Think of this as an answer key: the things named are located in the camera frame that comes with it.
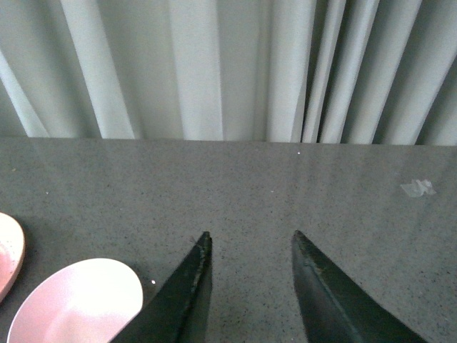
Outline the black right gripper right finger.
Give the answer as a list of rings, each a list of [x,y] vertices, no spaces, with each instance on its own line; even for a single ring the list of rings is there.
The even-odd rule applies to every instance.
[[[299,230],[293,284],[309,342],[424,342],[362,290]]]

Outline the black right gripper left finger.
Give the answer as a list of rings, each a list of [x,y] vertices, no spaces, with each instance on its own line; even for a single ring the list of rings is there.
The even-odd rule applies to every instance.
[[[205,342],[212,291],[212,239],[203,232],[115,342]]]

